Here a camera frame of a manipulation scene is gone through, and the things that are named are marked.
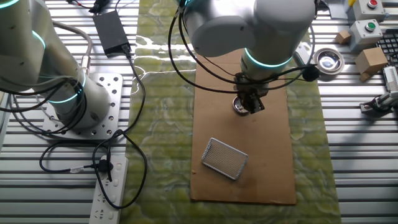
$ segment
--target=small cardboard box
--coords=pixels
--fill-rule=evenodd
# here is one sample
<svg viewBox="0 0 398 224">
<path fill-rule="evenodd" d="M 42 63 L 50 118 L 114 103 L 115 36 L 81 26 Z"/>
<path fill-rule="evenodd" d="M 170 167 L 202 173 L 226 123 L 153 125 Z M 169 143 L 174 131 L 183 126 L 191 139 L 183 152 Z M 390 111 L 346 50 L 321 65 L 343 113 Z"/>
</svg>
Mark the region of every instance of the small cardboard box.
<svg viewBox="0 0 398 224">
<path fill-rule="evenodd" d="M 351 39 L 351 34 L 349 34 L 348 30 L 340 31 L 337 36 L 335 37 L 339 44 L 348 43 Z"/>
<path fill-rule="evenodd" d="M 383 50 L 380 47 L 375 47 L 363 50 L 355 59 L 355 64 L 360 74 L 374 75 L 384 68 L 388 61 Z"/>
</svg>

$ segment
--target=gray control box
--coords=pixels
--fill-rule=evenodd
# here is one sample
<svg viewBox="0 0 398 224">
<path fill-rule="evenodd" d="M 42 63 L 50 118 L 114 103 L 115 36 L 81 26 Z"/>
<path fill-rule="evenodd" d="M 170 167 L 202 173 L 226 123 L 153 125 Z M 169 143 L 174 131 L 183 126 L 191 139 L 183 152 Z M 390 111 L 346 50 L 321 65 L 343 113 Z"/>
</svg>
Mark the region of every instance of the gray control box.
<svg viewBox="0 0 398 224">
<path fill-rule="evenodd" d="M 386 17 L 386 11 L 381 0 L 357 0 L 348 11 L 348 22 L 352 25 L 355 21 L 375 19 L 382 22 Z"/>
<path fill-rule="evenodd" d="M 372 24 L 372 31 L 368 31 L 366 26 Z M 383 36 L 380 26 L 375 19 L 356 21 L 350 28 L 351 40 L 349 48 L 351 51 L 362 51 L 375 47 L 375 44 Z"/>
</svg>

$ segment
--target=emergency stop button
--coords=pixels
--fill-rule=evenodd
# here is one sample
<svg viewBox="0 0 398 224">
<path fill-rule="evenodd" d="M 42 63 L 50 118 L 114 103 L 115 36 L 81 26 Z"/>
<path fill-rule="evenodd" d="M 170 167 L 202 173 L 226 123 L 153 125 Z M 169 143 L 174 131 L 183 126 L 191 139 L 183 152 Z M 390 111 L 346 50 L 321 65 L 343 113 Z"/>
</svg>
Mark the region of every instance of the emergency stop button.
<svg viewBox="0 0 398 224">
<path fill-rule="evenodd" d="M 370 0 L 370 1 L 368 2 L 368 7 L 369 7 L 370 9 L 375 9 L 376 6 L 377 6 L 377 1 L 376 1 L 376 0 Z"/>
</svg>

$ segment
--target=green button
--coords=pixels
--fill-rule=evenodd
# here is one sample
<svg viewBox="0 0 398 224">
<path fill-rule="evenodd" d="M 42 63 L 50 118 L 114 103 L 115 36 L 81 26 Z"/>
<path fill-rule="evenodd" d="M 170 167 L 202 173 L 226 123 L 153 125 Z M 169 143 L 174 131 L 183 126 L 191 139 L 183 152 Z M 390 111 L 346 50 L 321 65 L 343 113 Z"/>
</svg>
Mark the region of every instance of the green button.
<svg viewBox="0 0 398 224">
<path fill-rule="evenodd" d="M 376 25 L 375 25 L 373 22 L 369 22 L 369 23 L 368 23 L 368 27 L 369 27 L 370 29 L 374 29 L 374 28 L 376 28 Z"/>
</svg>

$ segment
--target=power strip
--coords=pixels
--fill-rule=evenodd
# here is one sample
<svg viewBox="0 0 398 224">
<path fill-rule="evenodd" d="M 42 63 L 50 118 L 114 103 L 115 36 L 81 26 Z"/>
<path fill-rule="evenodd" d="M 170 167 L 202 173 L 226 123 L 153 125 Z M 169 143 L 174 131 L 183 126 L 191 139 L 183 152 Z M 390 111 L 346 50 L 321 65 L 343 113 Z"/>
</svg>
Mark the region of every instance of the power strip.
<svg viewBox="0 0 398 224">
<path fill-rule="evenodd" d="M 111 171 L 112 182 L 109 181 L 107 173 L 99 173 L 99 176 L 109 199 L 115 205 L 121 205 L 129 160 L 124 156 L 112 156 L 111 163 L 113 164 Z M 118 224 L 119 217 L 120 210 L 113 208 L 106 201 L 97 181 L 89 224 Z"/>
</svg>

